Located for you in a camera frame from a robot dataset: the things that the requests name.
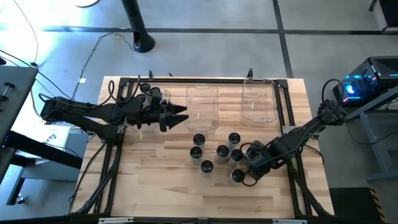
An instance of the transparent bin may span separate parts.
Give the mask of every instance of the transparent bin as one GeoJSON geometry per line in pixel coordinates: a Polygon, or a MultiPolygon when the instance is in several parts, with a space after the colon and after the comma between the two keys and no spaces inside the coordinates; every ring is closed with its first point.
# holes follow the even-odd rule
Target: transparent bin
{"type": "Polygon", "coordinates": [[[242,123],[262,126],[275,120],[274,81],[245,78],[242,90],[242,123]]]}
{"type": "Polygon", "coordinates": [[[198,85],[187,88],[187,114],[185,126],[195,131],[218,128],[218,88],[198,85]]]}

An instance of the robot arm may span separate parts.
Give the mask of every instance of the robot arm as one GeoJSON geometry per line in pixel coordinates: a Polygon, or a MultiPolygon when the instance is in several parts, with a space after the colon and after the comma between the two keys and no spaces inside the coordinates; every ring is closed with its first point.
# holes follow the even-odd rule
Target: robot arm
{"type": "Polygon", "coordinates": [[[163,100],[161,92],[155,92],[151,96],[151,103],[144,106],[146,100],[145,97],[133,97],[123,103],[92,105],[54,97],[45,100],[40,116],[51,123],[65,121],[79,126],[84,131],[92,131],[108,143],[116,142],[117,133],[124,123],[136,125],[138,129],[141,129],[143,124],[159,123],[160,130],[166,132],[167,127],[171,129],[188,118],[188,115],[177,114],[185,111],[187,107],[163,100]],[[102,119],[106,124],[88,117],[102,119]]]}
{"type": "Polygon", "coordinates": [[[255,141],[248,149],[248,171],[259,180],[271,169],[278,169],[290,161],[296,150],[303,146],[309,137],[321,132],[326,126],[341,126],[345,123],[346,113],[336,101],[326,100],[318,108],[318,115],[307,124],[276,137],[265,146],[255,141]]]}

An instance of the wooden table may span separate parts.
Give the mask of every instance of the wooden table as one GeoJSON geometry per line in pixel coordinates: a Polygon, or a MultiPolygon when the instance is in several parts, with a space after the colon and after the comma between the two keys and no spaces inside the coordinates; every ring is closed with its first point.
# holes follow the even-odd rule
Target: wooden table
{"type": "MultiPolygon", "coordinates": [[[[108,82],[118,86],[120,77],[105,77],[99,102],[108,97],[108,82]]],[[[288,79],[290,97],[297,126],[312,116],[304,80],[288,79]]],[[[156,83],[171,92],[171,102],[185,105],[186,87],[194,84],[156,83]]],[[[280,136],[279,120],[265,128],[244,126],[241,123],[242,84],[216,84],[218,87],[220,126],[206,135],[205,158],[213,160],[217,146],[224,144],[229,133],[241,135],[241,142],[260,140],[267,143],[280,136]]],[[[198,166],[190,162],[193,133],[181,123],[162,133],[139,133],[127,128],[114,195],[112,216],[132,217],[212,217],[212,218],[293,218],[292,199],[286,166],[272,170],[256,186],[228,185],[231,168],[215,164],[211,178],[200,175],[198,166]]],[[[318,148],[314,140],[309,145],[318,148]]],[[[98,138],[87,145],[81,173],[92,155],[100,148],[98,138]]],[[[82,180],[73,206],[79,209],[92,194],[101,173],[104,150],[98,155],[82,180]]],[[[333,213],[322,160],[316,152],[304,148],[302,154],[309,189],[333,213]]],[[[102,200],[106,201],[107,193],[102,200]]],[[[304,211],[302,193],[298,190],[300,208],[304,211]]]]}

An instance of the black cable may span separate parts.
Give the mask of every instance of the black cable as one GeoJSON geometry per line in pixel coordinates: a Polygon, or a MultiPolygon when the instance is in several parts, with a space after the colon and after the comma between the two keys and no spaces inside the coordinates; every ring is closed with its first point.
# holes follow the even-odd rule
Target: black cable
{"type": "Polygon", "coordinates": [[[52,94],[52,92],[50,92],[50,90],[48,90],[39,80],[36,79],[36,81],[37,81],[38,84],[40,84],[40,85],[44,88],[45,91],[47,91],[47,92],[50,93],[53,97],[55,97],[55,95],[52,94]]]}
{"type": "Polygon", "coordinates": [[[73,94],[72,94],[72,99],[73,99],[73,100],[75,99],[75,95],[76,95],[76,93],[77,93],[77,88],[79,87],[81,78],[83,78],[83,73],[84,73],[85,70],[86,70],[87,64],[88,64],[88,62],[91,60],[91,58],[93,57],[93,54],[94,54],[95,50],[97,49],[98,44],[100,44],[102,38],[104,38],[104,37],[106,37],[106,36],[108,36],[108,35],[110,35],[110,34],[120,36],[120,37],[123,39],[123,41],[124,41],[125,43],[128,44],[128,46],[130,47],[130,50],[132,50],[133,52],[135,52],[135,50],[133,49],[133,47],[131,47],[131,44],[130,44],[129,42],[127,42],[127,41],[125,40],[125,38],[123,37],[123,35],[121,35],[121,34],[113,33],[113,32],[112,32],[112,33],[107,33],[107,34],[102,35],[101,37],[99,37],[99,38],[97,39],[97,43],[95,43],[95,45],[94,45],[94,47],[93,47],[93,50],[91,50],[91,53],[90,53],[90,55],[88,56],[86,63],[84,64],[83,68],[81,69],[81,73],[80,73],[80,76],[79,76],[79,80],[78,80],[78,82],[77,82],[77,84],[76,84],[76,87],[75,87],[75,89],[74,89],[74,91],[73,91],[73,94]]]}
{"type": "Polygon", "coordinates": [[[3,56],[0,56],[0,58],[3,58],[4,60],[6,60],[6,61],[8,61],[8,62],[13,63],[13,64],[14,64],[15,66],[17,66],[17,67],[20,67],[17,63],[13,62],[12,60],[6,59],[6,58],[3,57],[3,56]]]}
{"type": "Polygon", "coordinates": [[[85,109],[85,110],[92,110],[92,109],[99,108],[100,106],[103,106],[105,103],[107,103],[107,102],[111,99],[111,97],[113,96],[113,92],[114,92],[114,88],[112,88],[112,90],[110,91],[110,94],[109,94],[109,96],[108,96],[108,98],[107,98],[106,100],[104,100],[102,103],[100,103],[100,104],[98,104],[98,105],[96,105],[96,106],[93,106],[93,107],[91,107],[91,108],[89,108],[89,107],[87,107],[87,106],[77,106],[77,105],[73,105],[73,104],[70,104],[70,103],[64,103],[64,102],[61,102],[61,101],[57,100],[56,97],[51,98],[51,97],[46,96],[46,95],[41,94],[41,93],[39,93],[39,98],[40,98],[43,102],[45,102],[45,100],[43,99],[43,96],[44,96],[44,97],[46,97],[47,99],[56,101],[57,103],[63,104],[63,105],[65,105],[65,106],[72,106],[72,107],[75,107],[75,108],[81,108],[81,109],[85,109]]]}
{"type": "MultiPolygon", "coordinates": [[[[261,149],[264,149],[264,147],[262,147],[262,146],[258,146],[258,145],[254,144],[254,143],[251,143],[251,142],[246,142],[246,143],[243,143],[243,144],[239,147],[239,150],[242,151],[243,146],[247,146],[247,145],[256,146],[256,147],[259,147],[259,148],[261,148],[261,149]]],[[[246,171],[246,172],[244,173],[244,177],[246,177],[246,174],[248,174],[249,172],[250,172],[250,170],[246,171]]],[[[242,181],[242,184],[245,185],[246,187],[253,187],[253,186],[255,186],[257,183],[258,183],[258,180],[256,180],[253,184],[247,184],[247,183],[245,183],[245,182],[244,182],[244,179],[243,179],[243,181],[242,181]]]]}
{"type": "Polygon", "coordinates": [[[393,132],[393,133],[390,133],[390,134],[384,136],[383,138],[380,138],[379,140],[377,140],[377,141],[375,141],[375,142],[372,142],[372,143],[365,143],[365,142],[359,142],[358,140],[356,140],[356,139],[353,137],[353,135],[351,134],[351,131],[349,130],[349,127],[348,127],[348,124],[347,124],[347,123],[346,123],[346,126],[347,126],[347,129],[348,129],[348,134],[349,134],[349,136],[350,136],[356,143],[361,144],[361,145],[373,145],[373,144],[376,144],[376,143],[378,143],[378,142],[384,140],[385,138],[388,138],[389,136],[392,136],[393,134],[398,134],[398,131],[395,131],[395,132],[393,132]]]}
{"type": "Polygon", "coordinates": [[[387,104],[387,106],[386,106],[386,108],[385,108],[385,110],[389,110],[389,108],[388,108],[388,106],[390,106],[390,104],[391,103],[395,103],[395,102],[397,102],[398,101],[398,99],[396,98],[396,99],[394,99],[394,100],[391,100],[388,104],[387,104]]]}
{"type": "Polygon", "coordinates": [[[79,157],[79,158],[81,159],[81,157],[80,157],[75,151],[73,151],[72,149],[70,149],[70,148],[68,148],[68,147],[55,146],[55,145],[50,144],[50,143],[47,143],[47,142],[43,142],[43,143],[46,144],[46,145],[52,146],[52,147],[60,147],[60,148],[62,148],[62,149],[68,149],[69,151],[73,152],[74,155],[76,155],[77,157],[79,157]]]}
{"type": "MultiPolygon", "coordinates": [[[[21,59],[15,57],[15,56],[13,56],[13,55],[11,55],[11,54],[5,52],[5,51],[3,51],[3,50],[0,50],[0,52],[4,53],[4,54],[6,54],[6,55],[8,55],[8,56],[10,56],[10,57],[13,57],[13,58],[17,59],[18,61],[24,63],[24,64],[27,65],[28,67],[32,67],[31,65],[29,65],[29,64],[26,63],[25,61],[23,61],[23,60],[21,60],[21,59]]],[[[66,93],[64,93],[53,81],[51,81],[51,80],[50,80],[48,77],[46,77],[43,73],[39,72],[39,74],[41,74],[46,80],[48,80],[53,86],[55,86],[55,87],[57,88],[57,90],[59,90],[59,92],[61,92],[61,93],[64,94],[66,97],[68,97],[69,99],[72,100],[72,98],[71,98],[70,96],[68,96],[66,93]]]]}
{"type": "Polygon", "coordinates": [[[75,200],[77,191],[79,190],[79,187],[80,187],[80,184],[81,184],[81,180],[83,180],[83,178],[84,178],[84,176],[86,175],[87,170],[88,170],[88,168],[90,167],[91,163],[94,161],[94,159],[95,159],[95,157],[98,155],[98,153],[100,153],[101,150],[105,147],[105,145],[106,145],[106,144],[103,144],[103,145],[94,153],[93,157],[88,161],[87,166],[86,166],[86,168],[84,169],[83,173],[81,174],[80,180],[79,180],[79,182],[78,182],[77,185],[76,185],[75,192],[74,192],[73,195],[69,198],[69,201],[68,201],[68,205],[69,205],[68,213],[70,213],[70,210],[72,209],[72,204],[73,204],[73,201],[75,200]]]}
{"type": "Polygon", "coordinates": [[[90,140],[92,140],[97,134],[92,135],[90,138],[87,139],[86,143],[88,143],[90,140]]]}
{"type": "Polygon", "coordinates": [[[319,156],[321,156],[321,158],[322,158],[322,164],[325,165],[325,159],[323,158],[323,154],[322,154],[318,149],[315,149],[314,147],[309,146],[309,145],[307,145],[307,144],[304,145],[304,146],[307,146],[308,148],[310,148],[310,149],[316,151],[316,152],[319,154],[319,156]]]}
{"type": "Polygon", "coordinates": [[[342,92],[341,92],[341,95],[340,95],[340,99],[337,101],[337,103],[340,104],[341,102],[343,102],[344,86],[343,86],[343,84],[342,84],[342,82],[341,82],[340,80],[335,79],[335,78],[329,79],[329,80],[323,85],[323,87],[322,87],[322,95],[321,95],[322,103],[325,102],[325,88],[326,88],[327,84],[329,84],[329,83],[332,82],[332,81],[338,82],[338,83],[341,85],[342,92]]]}
{"type": "Polygon", "coordinates": [[[32,27],[32,24],[29,22],[29,20],[27,19],[24,11],[21,9],[21,7],[19,7],[18,3],[16,2],[16,0],[14,0],[14,3],[17,5],[17,7],[19,8],[20,12],[22,13],[22,15],[24,15],[26,22],[29,24],[30,28],[32,29],[33,35],[35,36],[35,40],[36,40],[36,56],[35,56],[35,60],[34,63],[36,63],[37,60],[37,55],[39,54],[39,41],[37,41],[37,36],[35,33],[35,30],[32,27]]]}
{"type": "Polygon", "coordinates": [[[135,95],[136,95],[136,93],[137,93],[137,91],[138,91],[138,87],[139,87],[140,85],[141,85],[141,76],[138,75],[136,89],[134,90],[134,92],[132,93],[132,95],[131,95],[127,100],[121,101],[121,100],[116,99],[116,98],[113,96],[113,92],[114,92],[114,81],[111,80],[111,81],[109,81],[109,83],[108,83],[108,92],[109,92],[109,96],[110,96],[114,101],[116,101],[116,102],[118,102],[118,103],[121,103],[121,104],[128,103],[128,102],[130,102],[131,99],[133,99],[133,98],[135,97],[135,95]]]}

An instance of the concrete floor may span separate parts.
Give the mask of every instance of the concrete floor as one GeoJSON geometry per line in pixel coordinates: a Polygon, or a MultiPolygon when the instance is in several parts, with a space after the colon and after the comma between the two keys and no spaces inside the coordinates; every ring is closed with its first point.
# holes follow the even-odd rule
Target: concrete floor
{"type": "MultiPolygon", "coordinates": [[[[17,2],[36,29],[37,63],[42,73],[70,95],[97,38],[104,33],[41,32],[40,28],[129,27],[121,3],[115,0],[101,0],[88,8],[77,8],[67,1],[17,2]]],[[[285,29],[380,30],[368,11],[370,2],[279,0],[279,6],[285,29]]],[[[6,24],[8,30],[0,31],[0,49],[30,62],[35,55],[35,42],[29,26],[13,1],[3,4],[0,25],[6,24]]],[[[139,4],[148,28],[277,29],[272,0],[140,0],[139,4]]],[[[111,35],[104,38],[83,74],[87,81],[80,85],[76,99],[96,102],[105,75],[147,75],[150,69],[155,76],[167,76],[170,72],[174,76],[244,77],[253,68],[255,77],[286,77],[278,34],[151,35],[156,46],[146,54],[131,52],[123,41],[111,35]]],[[[132,34],[123,36],[132,40],[132,34]]],[[[294,77],[305,79],[313,114],[325,81],[341,79],[369,56],[398,55],[396,35],[286,35],[286,40],[294,77]]],[[[58,94],[49,83],[43,83],[58,94]]],[[[38,85],[34,86],[34,93],[46,94],[38,85]]],[[[359,126],[351,127],[358,139],[363,138],[363,133],[356,129],[359,126]]],[[[357,145],[348,137],[345,126],[328,128],[322,132],[319,143],[325,155],[329,186],[374,188],[387,221],[398,222],[398,181],[366,183],[366,177],[378,171],[370,147],[357,145]]],[[[17,167],[10,169],[7,181],[0,186],[0,220],[66,213],[74,182],[29,180],[22,188],[29,203],[4,206],[6,192],[11,190],[17,172],[17,167]],[[42,186],[42,190],[38,192],[37,186],[42,186]],[[44,203],[42,197],[50,197],[50,202],[44,203]]]]}

